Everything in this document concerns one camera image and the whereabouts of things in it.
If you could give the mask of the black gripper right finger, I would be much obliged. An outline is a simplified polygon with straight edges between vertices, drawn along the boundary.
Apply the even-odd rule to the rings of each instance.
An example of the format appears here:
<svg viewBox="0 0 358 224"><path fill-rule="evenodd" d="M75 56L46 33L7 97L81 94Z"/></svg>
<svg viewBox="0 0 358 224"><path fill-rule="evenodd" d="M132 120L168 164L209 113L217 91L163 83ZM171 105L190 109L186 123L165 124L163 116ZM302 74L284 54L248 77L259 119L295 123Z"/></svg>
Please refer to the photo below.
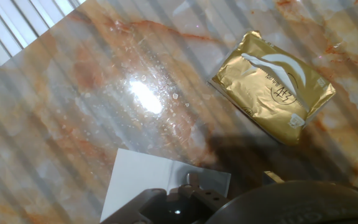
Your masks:
<svg viewBox="0 0 358 224"><path fill-rule="evenodd" d="M263 185L270 185L270 184L280 184L284 183L281 177L275 174L272 171L264 171L262 174L262 184Z"/></svg>

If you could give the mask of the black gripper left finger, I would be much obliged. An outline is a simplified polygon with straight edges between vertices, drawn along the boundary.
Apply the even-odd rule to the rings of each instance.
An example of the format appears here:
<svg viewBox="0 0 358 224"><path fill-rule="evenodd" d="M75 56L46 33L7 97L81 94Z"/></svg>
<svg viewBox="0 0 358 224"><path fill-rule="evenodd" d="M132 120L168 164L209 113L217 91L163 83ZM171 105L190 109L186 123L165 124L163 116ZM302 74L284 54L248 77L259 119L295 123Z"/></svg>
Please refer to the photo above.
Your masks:
<svg viewBox="0 0 358 224"><path fill-rule="evenodd" d="M229 200L213 189L200 187L197 173L186 175L186 184L174 188L146 189L101 224L206 223Z"/></svg>

